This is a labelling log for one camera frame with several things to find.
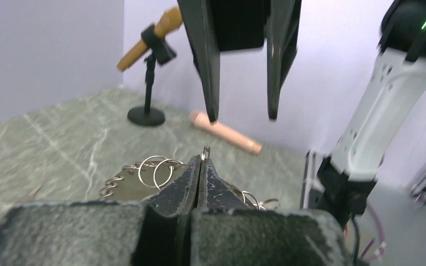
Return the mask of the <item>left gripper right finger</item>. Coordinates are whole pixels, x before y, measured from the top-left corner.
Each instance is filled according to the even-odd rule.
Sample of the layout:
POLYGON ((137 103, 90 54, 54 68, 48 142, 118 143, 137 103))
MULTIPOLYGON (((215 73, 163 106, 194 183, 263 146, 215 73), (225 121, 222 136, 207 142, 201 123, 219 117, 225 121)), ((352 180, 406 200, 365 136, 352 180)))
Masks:
POLYGON ((342 228, 318 209, 197 208, 190 265, 352 265, 342 228))

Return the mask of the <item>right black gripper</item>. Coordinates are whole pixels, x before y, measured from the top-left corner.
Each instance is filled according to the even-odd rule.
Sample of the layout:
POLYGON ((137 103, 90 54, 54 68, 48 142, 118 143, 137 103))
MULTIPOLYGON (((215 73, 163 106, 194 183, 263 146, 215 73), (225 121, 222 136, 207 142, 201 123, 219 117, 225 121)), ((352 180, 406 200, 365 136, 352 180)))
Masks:
POLYGON ((276 120, 280 92, 297 54, 299 0, 179 0, 210 122, 219 116, 220 52, 256 49, 267 39, 267 109, 276 120))

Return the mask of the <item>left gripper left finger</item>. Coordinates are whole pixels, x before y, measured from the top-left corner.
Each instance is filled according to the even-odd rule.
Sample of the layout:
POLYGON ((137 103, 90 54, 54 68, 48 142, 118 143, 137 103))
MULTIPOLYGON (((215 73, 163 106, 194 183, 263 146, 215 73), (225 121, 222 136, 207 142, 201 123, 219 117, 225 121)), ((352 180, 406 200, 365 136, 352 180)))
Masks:
POLYGON ((0 223, 0 265, 188 265, 201 161, 146 201, 28 202, 0 223))

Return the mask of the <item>round metal keyring disc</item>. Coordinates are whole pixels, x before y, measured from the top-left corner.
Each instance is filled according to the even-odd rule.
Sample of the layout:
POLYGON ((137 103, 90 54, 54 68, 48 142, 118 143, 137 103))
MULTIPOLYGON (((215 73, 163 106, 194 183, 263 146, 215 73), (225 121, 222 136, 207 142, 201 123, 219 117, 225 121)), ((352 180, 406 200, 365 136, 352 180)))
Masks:
MULTIPOLYGON (((115 177, 105 181, 105 185, 99 191, 98 200, 147 201, 179 178, 185 167, 186 164, 177 159, 158 155, 150 156, 133 165, 123 166, 115 177)), ((246 208, 266 211, 265 205, 269 203, 277 203, 272 209, 280 205, 276 198, 258 201, 253 194, 229 183, 223 183, 227 191, 235 195, 233 198, 239 199, 241 208, 247 206, 246 208)))

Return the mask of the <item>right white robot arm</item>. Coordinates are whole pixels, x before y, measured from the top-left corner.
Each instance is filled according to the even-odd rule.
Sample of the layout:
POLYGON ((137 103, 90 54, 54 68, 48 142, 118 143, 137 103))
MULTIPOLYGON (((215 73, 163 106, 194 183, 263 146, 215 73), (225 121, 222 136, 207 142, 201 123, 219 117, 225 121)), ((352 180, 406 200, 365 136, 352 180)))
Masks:
MULTIPOLYGON (((300 1, 179 1, 210 122, 219 115, 220 53, 267 47, 267 109, 276 120, 280 92, 297 54, 300 1)), ((372 77, 317 176, 317 208, 344 227, 364 213, 384 154, 426 91, 426 1, 394 1, 381 22, 372 77)))

